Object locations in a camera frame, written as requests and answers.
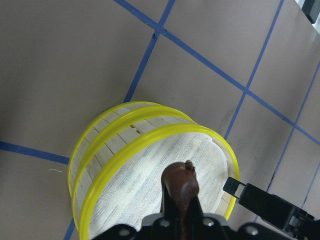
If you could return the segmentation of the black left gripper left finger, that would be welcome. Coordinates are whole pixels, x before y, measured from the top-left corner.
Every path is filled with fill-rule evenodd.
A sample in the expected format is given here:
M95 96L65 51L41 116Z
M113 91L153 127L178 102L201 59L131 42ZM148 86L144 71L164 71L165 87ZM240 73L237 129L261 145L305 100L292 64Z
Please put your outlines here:
M169 192L165 186L162 187L161 213L166 220L179 219L179 209L171 199Z

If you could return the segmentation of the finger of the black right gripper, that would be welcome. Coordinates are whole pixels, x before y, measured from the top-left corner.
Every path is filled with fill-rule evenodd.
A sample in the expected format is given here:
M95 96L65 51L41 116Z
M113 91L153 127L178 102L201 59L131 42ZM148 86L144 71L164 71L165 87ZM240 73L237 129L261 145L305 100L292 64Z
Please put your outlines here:
M287 200L228 177L223 190L238 204L292 238L314 238L315 217Z

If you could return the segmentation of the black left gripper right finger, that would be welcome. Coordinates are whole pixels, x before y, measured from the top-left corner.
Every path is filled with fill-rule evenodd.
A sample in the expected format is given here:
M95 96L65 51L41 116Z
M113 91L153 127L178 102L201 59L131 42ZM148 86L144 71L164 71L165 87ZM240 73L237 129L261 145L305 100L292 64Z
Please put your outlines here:
M188 207L188 219L189 220L200 220L203 218L203 210L199 198L193 197Z

